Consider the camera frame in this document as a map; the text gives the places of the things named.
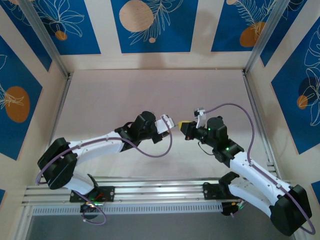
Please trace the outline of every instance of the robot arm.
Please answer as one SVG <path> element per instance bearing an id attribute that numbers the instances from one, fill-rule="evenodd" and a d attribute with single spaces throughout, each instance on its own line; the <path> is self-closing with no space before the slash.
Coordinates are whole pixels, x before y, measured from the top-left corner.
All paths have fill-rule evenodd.
<path id="1" fill-rule="evenodd" d="M 310 218 L 312 212 L 306 191 L 300 185 L 293 187 L 278 179 L 254 160 L 248 160 L 248 154 L 244 149 L 229 139 L 227 127 L 221 116 L 210 118 L 206 128 L 204 112 L 203 108 L 196 109 L 194 115 L 198 122 L 182 122 L 179 124 L 180 130 L 186 140 L 197 139 L 202 144 L 212 147 L 215 158 L 236 172 L 229 172 L 223 176 L 219 181 L 219 188 L 205 183 L 205 198 L 209 194 L 223 194 L 246 200 L 263 211 L 281 233 L 291 236 L 306 222 L 306 218 L 283 189 L 294 197 Z"/>
<path id="2" fill-rule="evenodd" d="M 72 142 L 67 142 L 63 137 L 58 138 L 51 144 L 37 164 L 42 170 L 55 156 L 67 149 L 74 149 L 51 164 L 43 172 L 43 176 L 52 190 L 64 187 L 82 195 L 97 195 L 100 190 L 94 178 L 90 175 L 79 174 L 75 171 L 75 167 L 99 156 L 120 153 L 134 146 L 137 147 L 143 140 L 152 139 L 154 144 L 158 143 L 169 134 L 164 121 L 170 129 L 175 126 L 173 120 L 167 115 L 162 115 L 160 120 L 156 120 L 153 113 L 144 111 L 134 122 L 128 122 L 103 136 Z M 96 140 L 98 142 L 81 147 L 87 142 Z"/>

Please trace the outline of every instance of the black cable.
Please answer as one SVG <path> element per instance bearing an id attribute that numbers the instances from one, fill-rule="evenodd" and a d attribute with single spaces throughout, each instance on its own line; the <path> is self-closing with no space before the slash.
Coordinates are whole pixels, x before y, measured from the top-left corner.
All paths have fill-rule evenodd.
<path id="1" fill-rule="evenodd" d="M 200 146 L 200 141 L 198 141 L 198 146 L 199 146 L 199 148 L 205 153 L 205 154 L 207 154 L 207 155 L 209 155 L 209 156 L 213 156 L 214 154 L 210 154 L 210 153 L 207 153 L 201 146 Z"/>

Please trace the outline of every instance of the vent grille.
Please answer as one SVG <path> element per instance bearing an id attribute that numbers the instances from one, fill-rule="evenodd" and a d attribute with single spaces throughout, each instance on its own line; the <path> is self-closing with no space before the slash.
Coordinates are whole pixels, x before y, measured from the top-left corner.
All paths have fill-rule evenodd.
<path id="1" fill-rule="evenodd" d="M 119 214 L 176 214 L 176 213 L 216 213 L 222 212 L 220 202 L 202 203 L 167 203 L 167 204 L 112 204 L 101 207 L 108 215 Z M 33 209 L 33 216 L 48 215 L 78 215 L 80 206 L 36 206 Z"/>

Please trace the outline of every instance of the white floral line drawing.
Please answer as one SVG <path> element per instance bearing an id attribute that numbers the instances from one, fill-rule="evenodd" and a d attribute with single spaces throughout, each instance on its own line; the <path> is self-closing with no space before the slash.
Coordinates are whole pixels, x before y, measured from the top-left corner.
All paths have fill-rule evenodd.
<path id="1" fill-rule="evenodd" d="M 238 7 L 238 12 L 246 22 L 247 25 L 254 29 L 255 40 L 258 39 L 262 28 L 264 27 L 264 21 L 270 15 L 276 2 L 279 0 L 264 0 L 264 3 L 260 8 L 257 7 L 256 0 L 226 0 L 228 5 L 235 5 Z M 303 5 L 305 0 L 300 2 L 290 2 L 283 13 L 283 17 L 287 20 L 289 11 L 298 11 Z"/>
<path id="2" fill-rule="evenodd" d="M 18 5 L 9 0 L 2 1 L 14 17 L 30 26 Z M 75 34 L 80 38 L 83 36 L 77 24 L 83 22 L 85 16 L 70 10 L 69 0 L 34 0 L 31 3 L 50 35 L 61 41 L 67 39 L 67 33 Z"/>
<path id="3" fill-rule="evenodd" d="M 304 57 L 308 87 L 299 96 L 297 104 L 301 109 L 310 107 L 310 126 L 320 124 L 320 26 L 313 33 Z"/>
<path id="4" fill-rule="evenodd" d="M 136 24 L 145 25 L 143 27 L 143 30 L 129 30 L 126 28 L 123 24 L 123 21 L 130 22 L 132 19 L 122 19 L 120 16 L 120 21 L 122 25 L 131 32 L 131 36 L 129 36 L 129 39 L 132 39 L 132 42 L 130 45 L 133 45 L 137 43 L 140 40 L 143 40 L 144 42 L 148 41 L 150 43 L 154 43 L 158 36 L 161 35 L 162 32 L 166 30 L 166 25 L 171 25 L 171 20 L 169 14 L 177 10 L 184 0 L 130 0 L 128 1 L 122 9 L 128 8 L 130 11 L 130 8 L 132 6 L 137 6 L 138 14 L 141 14 L 141 18 L 139 19 Z"/>
<path id="5" fill-rule="evenodd" d="M 0 59 L 4 58 L 3 63 L 0 66 L 0 70 L 5 66 L 7 57 L 8 56 L 6 55 L 0 54 Z M 23 106 L 24 105 L 24 103 L 22 102 L 23 99 L 24 97 L 14 97 L 8 94 L 0 84 L 0 109 L 3 109 L 6 105 L 10 106 L 10 104 L 17 104 L 17 105 Z"/>

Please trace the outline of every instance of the enclosure wall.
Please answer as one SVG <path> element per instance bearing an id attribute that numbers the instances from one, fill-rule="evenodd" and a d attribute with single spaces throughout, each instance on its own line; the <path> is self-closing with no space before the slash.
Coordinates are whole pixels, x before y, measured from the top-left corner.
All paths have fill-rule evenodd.
<path id="1" fill-rule="evenodd" d="M 270 61 L 259 59 L 248 75 L 282 177 L 306 189 L 317 231 L 320 206 L 311 184 L 320 180 L 319 17 L 319 1 L 307 0 Z"/>
<path id="2" fill-rule="evenodd" d="M 0 22 L 0 239 L 4 240 L 19 220 L 26 186 L 34 184 L 66 80 L 55 64 L 48 71 L 44 68 L 1 7 Z"/>

